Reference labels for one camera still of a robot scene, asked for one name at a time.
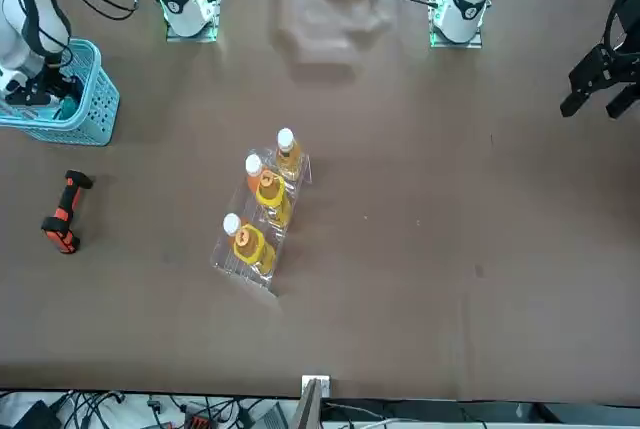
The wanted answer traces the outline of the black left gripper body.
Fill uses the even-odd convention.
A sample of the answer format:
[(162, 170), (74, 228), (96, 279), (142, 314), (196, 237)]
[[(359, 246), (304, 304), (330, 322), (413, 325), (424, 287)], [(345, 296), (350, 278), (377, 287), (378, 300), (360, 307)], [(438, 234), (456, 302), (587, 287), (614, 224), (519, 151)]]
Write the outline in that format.
[[(617, 21), (623, 41), (613, 46), (611, 29)], [(639, 78), (639, 0), (614, 0), (607, 16), (603, 46), (608, 66), (603, 76), (608, 85)]]

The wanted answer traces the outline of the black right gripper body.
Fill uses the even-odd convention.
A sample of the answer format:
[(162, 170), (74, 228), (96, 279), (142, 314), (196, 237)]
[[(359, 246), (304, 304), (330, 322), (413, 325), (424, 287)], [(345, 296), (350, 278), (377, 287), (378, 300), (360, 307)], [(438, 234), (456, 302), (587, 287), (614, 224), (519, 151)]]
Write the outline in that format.
[(12, 80), (4, 87), (4, 101), (14, 107), (51, 108), (64, 98), (64, 82), (28, 81), (25, 86)]

